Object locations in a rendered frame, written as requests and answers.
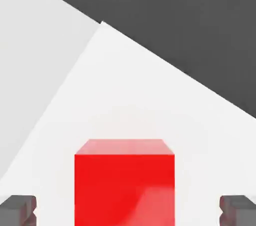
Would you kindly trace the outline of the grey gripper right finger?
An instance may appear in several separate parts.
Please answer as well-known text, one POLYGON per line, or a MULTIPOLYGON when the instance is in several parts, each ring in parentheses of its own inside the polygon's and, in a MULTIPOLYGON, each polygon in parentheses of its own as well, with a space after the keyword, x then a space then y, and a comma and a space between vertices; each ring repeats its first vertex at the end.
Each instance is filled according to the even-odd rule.
POLYGON ((256 204, 245 195, 222 195, 219 226, 256 226, 256 204))

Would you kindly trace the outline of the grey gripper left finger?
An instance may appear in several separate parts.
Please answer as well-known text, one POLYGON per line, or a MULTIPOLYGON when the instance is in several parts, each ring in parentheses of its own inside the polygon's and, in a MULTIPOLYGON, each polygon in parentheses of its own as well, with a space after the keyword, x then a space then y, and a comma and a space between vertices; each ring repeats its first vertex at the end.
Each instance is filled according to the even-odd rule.
POLYGON ((34 195, 11 195, 0 204, 0 226, 37 226, 34 195))

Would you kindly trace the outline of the small red cube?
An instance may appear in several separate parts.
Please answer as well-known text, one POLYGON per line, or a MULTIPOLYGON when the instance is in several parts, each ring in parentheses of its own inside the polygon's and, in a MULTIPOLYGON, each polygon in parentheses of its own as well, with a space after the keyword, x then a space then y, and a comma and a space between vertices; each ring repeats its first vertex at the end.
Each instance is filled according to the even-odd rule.
POLYGON ((175 155, 162 139, 89 139, 74 156, 74 226, 175 226, 175 155))

